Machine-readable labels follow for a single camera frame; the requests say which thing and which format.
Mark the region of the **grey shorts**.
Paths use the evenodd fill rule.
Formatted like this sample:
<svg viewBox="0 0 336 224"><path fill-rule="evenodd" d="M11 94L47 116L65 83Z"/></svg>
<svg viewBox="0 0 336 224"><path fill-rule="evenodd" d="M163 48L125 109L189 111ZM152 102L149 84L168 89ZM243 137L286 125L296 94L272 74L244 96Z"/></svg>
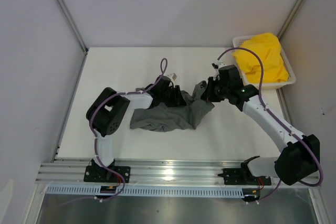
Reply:
<svg viewBox="0 0 336 224"><path fill-rule="evenodd" d="M144 129L156 132L168 132L176 129L196 129L202 118L214 105L201 100L207 86L206 81L198 83L190 94L190 104L168 108L163 97L169 86L175 86L168 77L164 77L149 94L153 101L148 109L135 109L130 121L131 129Z"/></svg>

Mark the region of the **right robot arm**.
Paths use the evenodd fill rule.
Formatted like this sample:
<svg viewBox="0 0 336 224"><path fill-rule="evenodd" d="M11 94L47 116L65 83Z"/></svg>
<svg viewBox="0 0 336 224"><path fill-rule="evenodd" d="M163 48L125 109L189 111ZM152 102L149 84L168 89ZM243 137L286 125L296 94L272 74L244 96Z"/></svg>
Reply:
<svg viewBox="0 0 336 224"><path fill-rule="evenodd" d="M260 176L277 177L286 185L302 183L303 179L318 172L319 186L323 180L320 164L320 141L313 134L304 135L266 104L261 92L253 85L244 85L237 67L213 64L215 75L208 78L202 100L228 102L253 119L277 146L278 157L255 156L241 165L240 179L251 184Z"/></svg>

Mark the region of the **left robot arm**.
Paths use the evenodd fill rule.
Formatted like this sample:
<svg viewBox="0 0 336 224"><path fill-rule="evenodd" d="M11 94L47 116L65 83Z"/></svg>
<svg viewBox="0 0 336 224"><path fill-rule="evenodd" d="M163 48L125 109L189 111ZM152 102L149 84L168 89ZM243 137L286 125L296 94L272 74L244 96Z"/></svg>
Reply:
<svg viewBox="0 0 336 224"><path fill-rule="evenodd" d="M168 108L187 105L180 87L172 84L168 77L157 78L154 84L144 90L116 92L107 87L100 93L86 113L89 127L95 136L95 155L86 167L84 182L129 182L131 168L116 165L111 135L121 126L128 110L151 109L161 103Z"/></svg>

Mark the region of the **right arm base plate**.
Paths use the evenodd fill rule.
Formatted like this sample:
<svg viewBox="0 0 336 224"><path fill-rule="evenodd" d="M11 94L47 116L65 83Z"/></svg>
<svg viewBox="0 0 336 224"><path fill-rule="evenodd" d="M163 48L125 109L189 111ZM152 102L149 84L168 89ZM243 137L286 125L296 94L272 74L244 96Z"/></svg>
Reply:
<svg viewBox="0 0 336 224"><path fill-rule="evenodd" d="M224 180L225 185L270 186L271 179L265 176L255 177L242 168L223 168L217 175Z"/></svg>

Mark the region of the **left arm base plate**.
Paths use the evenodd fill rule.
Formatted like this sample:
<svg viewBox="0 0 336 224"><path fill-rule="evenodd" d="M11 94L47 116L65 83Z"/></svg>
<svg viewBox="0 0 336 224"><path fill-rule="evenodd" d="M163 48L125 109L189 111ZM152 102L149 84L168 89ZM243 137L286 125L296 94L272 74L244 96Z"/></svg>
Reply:
<svg viewBox="0 0 336 224"><path fill-rule="evenodd" d="M109 168L119 173L124 178L125 182L129 183L131 175L130 166L112 166ZM99 165L91 165L86 167L83 181L92 183L121 183L122 179Z"/></svg>

